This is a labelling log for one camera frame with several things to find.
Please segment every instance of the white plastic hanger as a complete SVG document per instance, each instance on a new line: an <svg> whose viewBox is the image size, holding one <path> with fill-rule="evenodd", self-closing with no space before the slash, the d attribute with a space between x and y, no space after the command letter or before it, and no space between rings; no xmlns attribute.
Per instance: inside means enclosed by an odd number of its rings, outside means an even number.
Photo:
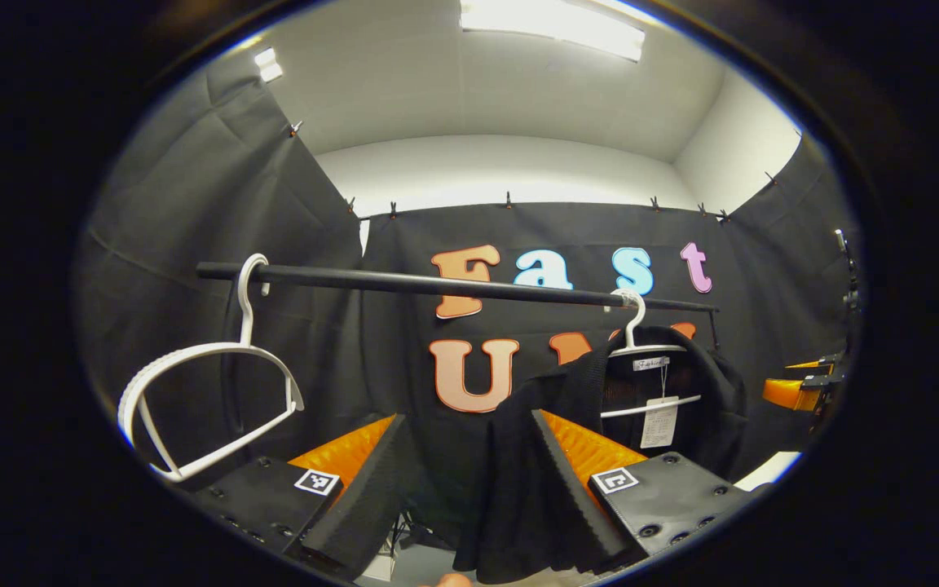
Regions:
<svg viewBox="0 0 939 587"><path fill-rule="evenodd" d="M150 466L152 466L155 471L159 472L161 476L164 476L165 479L170 480L170 482L179 482L179 480L186 479L190 475L194 475L215 465L241 447L253 442L254 439L260 438L261 435L266 434L266 431L275 427L280 421L284 420L285 417L291 416L292 413L295 413L295 410L302 410L303 408L302 395L299 394L299 386L295 384L292 373L284 366L280 358L277 358L257 346L253 346L253 343L251 343L251 341L253 341L253 306L249 303L249 276L251 272L253 272L253 268L260 264L269 264L267 258L259 253L249 257L249 260L246 260L245 265L241 268L241 275L239 275L238 278L238 303L241 305L242 315L241 341L209 342L205 345L188 346L186 349L180 349L157 358L157 360L146 365L140 372L135 374L133 380L126 386L126 390L123 391L122 398L120 398L118 402L118 426L121 428L122 434L126 435L126 439L130 441L130 445L133 445L133 419L135 409L140 408L140 416L144 426L147 428L147 434L150 435L150 439L152 439L154 446L156 446L157 452L161 454L161 459L169 466L169 470L163 471L153 464ZM266 296L269 291L271 291L271 284L264 283L262 289L264 296ZM172 461L172 457L169 456L169 451L165 449L165 444L161 442L161 437L157 434L156 427L154 427L154 422L152 417L150 417L150 409L147 408L147 401L144 398L144 392L154 379L158 379L160 375L175 367L175 365L187 363L187 361L194 360L194 358L222 353L256 355L276 364L277 367L284 372L284 406L286 406L286 408L284 408L282 415L275 417L275 419L270 420L268 423L249 432L247 435L243 435L243 437L236 439L236 441L217 448L209 454L205 454L204 457L183 465L183 467L176 467L176 464Z"/></svg>
<svg viewBox="0 0 939 587"><path fill-rule="evenodd" d="M640 323L644 320L644 315L647 313L647 304L644 303L644 297L642 297L635 289L626 289L626 287L623 287L622 289L616 289L611 291L611 293L615 294L615 296L621 296L622 298L625 298L626 301L631 301L637 305L637 315L634 316L633 319L629 321L629 324L626 324L625 327L625 346L623 346L621 349L611 351L612 357L648 352L686 352L686 349L679 345L637 346L633 331L637 329L637 326L640 326ZM701 396L691 396L688 398L681 398L675 401L670 401L667 404L644 405L640 408L616 409L614 412L600 413L600 417L629 416L633 415L633 413L651 412L653 409L670 408L670 406L673 405L690 404L690 402L698 401L699 399L701 399Z"/></svg>

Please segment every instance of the white wall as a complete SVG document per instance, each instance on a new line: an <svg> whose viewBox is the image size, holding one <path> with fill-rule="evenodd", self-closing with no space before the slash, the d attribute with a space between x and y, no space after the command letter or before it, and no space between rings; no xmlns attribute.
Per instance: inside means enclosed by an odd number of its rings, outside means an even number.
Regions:
<svg viewBox="0 0 939 587"><path fill-rule="evenodd" d="M358 216L446 205L517 201L696 208L668 163L612 148L530 137L461 135L403 139L317 156ZM368 223L362 223L362 244Z"/></svg>
<svg viewBox="0 0 939 587"><path fill-rule="evenodd" d="M712 110L673 164L705 209L730 213L770 182L766 174L785 167L798 130L762 90L727 68Z"/></svg>

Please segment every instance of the price tag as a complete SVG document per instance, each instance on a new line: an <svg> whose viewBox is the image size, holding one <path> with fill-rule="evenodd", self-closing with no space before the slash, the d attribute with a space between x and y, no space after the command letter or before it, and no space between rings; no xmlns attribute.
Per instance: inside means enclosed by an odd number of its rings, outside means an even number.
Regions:
<svg viewBox="0 0 939 587"><path fill-rule="evenodd" d="M678 399L678 396L654 398L647 400L647 405L668 404ZM668 446L672 443L672 437L676 431L676 410L678 409L678 405L670 405L668 408L644 412L644 434L640 438L640 448Z"/></svg>
<svg viewBox="0 0 939 587"><path fill-rule="evenodd" d="M656 356L655 358L641 358L641 360L633 361L633 371L647 371L648 369L656 369L659 367L664 367L668 364L667 356Z"/></svg>

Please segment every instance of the white ceiling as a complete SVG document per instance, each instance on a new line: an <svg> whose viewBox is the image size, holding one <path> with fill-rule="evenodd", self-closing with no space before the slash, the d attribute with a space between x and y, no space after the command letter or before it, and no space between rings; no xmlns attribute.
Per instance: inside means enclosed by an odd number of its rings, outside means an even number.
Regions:
<svg viewBox="0 0 939 587"><path fill-rule="evenodd" d="M633 21L640 63L548 38L463 33L459 0L336 0L262 33L277 103L315 155L439 135L519 135L672 162L725 67L670 29Z"/></svg>

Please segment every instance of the hanger hook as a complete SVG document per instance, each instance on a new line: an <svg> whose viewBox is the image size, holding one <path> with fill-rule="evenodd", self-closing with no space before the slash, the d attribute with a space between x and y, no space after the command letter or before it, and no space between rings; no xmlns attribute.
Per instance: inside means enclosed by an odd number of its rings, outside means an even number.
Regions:
<svg viewBox="0 0 939 587"><path fill-rule="evenodd" d="M251 346L253 343L253 304L249 303L249 278L253 275L256 265L269 265L267 258L256 253L245 261L238 277L238 304L241 306L241 343ZM264 296L271 292L271 284L263 283L261 289Z"/></svg>
<svg viewBox="0 0 939 587"><path fill-rule="evenodd" d="M637 326L640 326L641 322L644 322L644 315L647 315L647 304L644 302L644 297L638 293L635 289L629 289L628 287L619 287L618 289L611 291L615 296L621 296L625 301L633 301L637 305L637 315L629 321L629 324L626 324L625 327L625 342L626 348L630 346L636 346L636 339L633 337L633 331L637 330Z"/></svg>

